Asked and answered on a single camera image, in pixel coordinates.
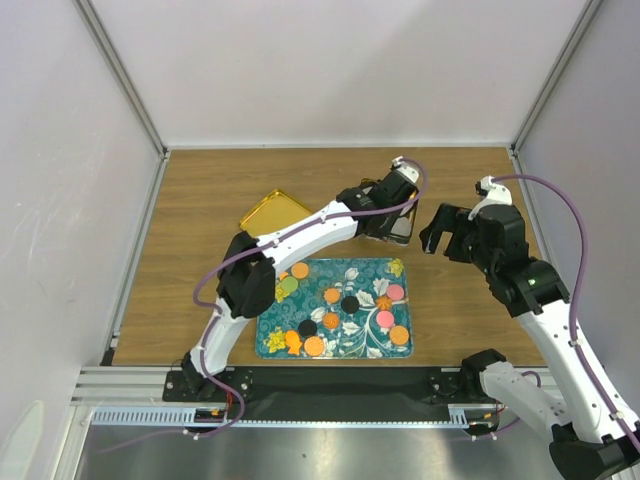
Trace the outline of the gold cookie tin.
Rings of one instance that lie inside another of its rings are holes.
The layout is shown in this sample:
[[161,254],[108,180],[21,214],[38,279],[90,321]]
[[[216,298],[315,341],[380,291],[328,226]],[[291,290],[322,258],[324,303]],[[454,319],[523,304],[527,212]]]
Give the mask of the gold cookie tin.
[[399,213],[393,213],[391,215],[392,224],[388,224],[386,227],[373,233],[365,233],[364,236],[378,242],[401,247],[407,246],[414,231],[417,208],[418,203],[414,203]]

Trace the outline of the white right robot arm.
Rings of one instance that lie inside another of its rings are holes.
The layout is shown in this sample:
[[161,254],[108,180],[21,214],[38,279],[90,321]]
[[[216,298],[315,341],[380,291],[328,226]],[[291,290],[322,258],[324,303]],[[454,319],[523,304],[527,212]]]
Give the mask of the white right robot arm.
[[445,232],[451,235],[445,256],[484,274],[493,297],[533,340],[561,396],[536,386],[492,349],[463,360],[462,394],[506,405],[547,444],[565,479],[606,479],[637,466],[639,417],[601,366],[584,366],[595,355],[580,328],[569,325],[569,292],[551,264],[530,256],[519,210],[443,203],[420,233],[423,250],[434,253]]

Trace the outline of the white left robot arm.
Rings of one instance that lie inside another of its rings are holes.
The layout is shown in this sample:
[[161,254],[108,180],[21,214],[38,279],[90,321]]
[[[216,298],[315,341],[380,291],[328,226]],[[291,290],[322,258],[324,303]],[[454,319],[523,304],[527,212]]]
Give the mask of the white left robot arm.
[[236,234],[222,263],[194,289],[193,300],[211,310],[196,345],[181,361],[181,381],[198,400],[213,398],[232,347],[247,323],[275,301],[279,275],[333,244],[360,235],[388,240],[403,213],[420,198],[420,170],[402,162],[378,181],[340,192],[318,212],[273,233]]

